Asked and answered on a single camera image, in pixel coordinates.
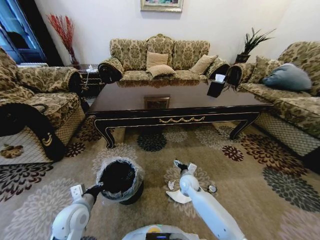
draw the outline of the trash bin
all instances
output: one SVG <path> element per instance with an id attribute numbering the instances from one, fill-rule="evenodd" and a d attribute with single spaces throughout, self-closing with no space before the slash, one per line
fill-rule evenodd
<path id="1" fill-rule="evenodd" d="M 144 190 L 144 170 L 127 157 L 106 158 L 97 173 L 101 194 L 111 202 L 135 203 Z"/>

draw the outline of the glass tabletop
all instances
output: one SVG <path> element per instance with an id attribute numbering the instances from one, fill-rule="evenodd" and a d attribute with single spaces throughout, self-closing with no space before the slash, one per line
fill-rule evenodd
<path id="1" fill-rule="evenodd" d="M 220 96 L 207 95 L 210 84 L 195 86 L 151 86 L 120 87 L 117 83 L 107 84 L 100 92 L 88 113 L 107 111 L 134 111 L 145 109 L 210 108 L 236 106 L 268 106 L 249 92 L 231 87 L 225 88 Z"/>

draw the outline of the picture frame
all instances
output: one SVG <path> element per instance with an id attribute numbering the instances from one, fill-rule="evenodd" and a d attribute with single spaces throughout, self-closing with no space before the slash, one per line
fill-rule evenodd
<path id="1" fill-rule="evenodd" d="M 141 11 L 181 13 L 184 0 L 140 0 Z"/>

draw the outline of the floral upholstered sofa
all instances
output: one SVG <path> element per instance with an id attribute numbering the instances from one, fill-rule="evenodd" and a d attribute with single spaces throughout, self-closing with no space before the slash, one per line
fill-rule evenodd
<path id="1" fill-rule="evenodd" d="M 194 86 L 200 81 L 208 82 L 216 74 L 226 74 L 229 64 L 217 58 L 204 75 L 189 71 L 203 56 L 209 53 L 210 43 L 202 40 L 173 40 L 162 34 L 147 40 L 112 39 L 111 57 L 98 66 L 105 83 L 117 82 L 121 87 L 140 86 Z M 155 78 L 146 72 L 147 52 L 168 54 L 168 66 L 176 74 Z"/>
<path id="2" fill-rule="evenodd" d="M 0 48 L 0 164 L 58 161 L 85 117 L 72 67 L 22 67 Z"/>
<path id="3" fill-rule="evenodd" d="M 255 122 L 300 156 L 317 158 L 320 163 L 320 42 L 296 42 L 278 58 L 293 63 L 308 73 L 312 81 L 309 92 L 286 91 L 248 83 L 256 63 L 233 65 L 227 73 L 230 81 L 258 98 L 274 104 L 270 112 L 263 113 Z"/>

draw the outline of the potted plant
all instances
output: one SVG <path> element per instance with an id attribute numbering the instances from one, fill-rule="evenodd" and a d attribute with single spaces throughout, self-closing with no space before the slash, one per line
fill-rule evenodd
<path id="1" fill-rule="evenodd" d="M 244 41 L 244 51 L 236 56 L 235 63 L 245 63 L 249 59 L 250 55 L 249 53 L 258 46 L 259 43 L 264 42 L 266 40 L 272 39 L 273 37 L 267 37 L 270 33 L 272 33 L 274 30 L 266 32 L 265 34 L 258 35 L 258 33 L 261 31 L 259 29 L 258 31 L 255 31 L 255 29 L 252 27 L 252 36 L 250 36 L 249 33 L 245 34 L 245 41 Z"/>

